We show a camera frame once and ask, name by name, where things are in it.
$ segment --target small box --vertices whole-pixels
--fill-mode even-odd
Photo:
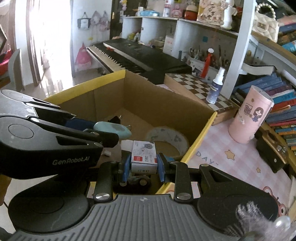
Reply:
[[[138,174],[156,174],[157,158],[154,143],[146,141],[133,142],[131,172]]]
[[[166,36],[165,37],[165,44],[163,46],[163,53],[168,55],[172,55],[172,48],[174,43],[174,37]]]

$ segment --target pink bag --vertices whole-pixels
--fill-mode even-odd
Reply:
[[[86,50],[84,43],[79,49],[76,61],[75,61],[75,71],[86,70],[91,67],[91,56]]]

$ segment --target pearl handle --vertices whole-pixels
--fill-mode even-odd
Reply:
[[[274,20],[276,20],[276,12],[274,11],[274,9],[272,8],[272,6],[268,3],[260,3],[257,5],[256,7],[256,11],[255,12],[259,12],[261,7],[269,7],[271,12],[272,12],[272,18]]]

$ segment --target pink tablecloth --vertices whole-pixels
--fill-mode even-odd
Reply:
[[[273,196],[278,197],[279,207],[287,206],[291,180],[283,170],[276,174],[272,172],[256,150],[256,139],[248,144],[239,144],[230,137],[228,127],[232,120],[211,126],[188,166],[198,168],[200,164],[210,164],[261,190],[269,193],[271,190]],[[192,187],[194,198],[200,197],[196,183],[192,183]]]

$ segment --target pink cylinder container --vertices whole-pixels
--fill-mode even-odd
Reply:
[[[230,136],[238,143],[246,144],[254,138],[270,109],[272,98],[260,88],[252,85],[233,122],[229,126]]]

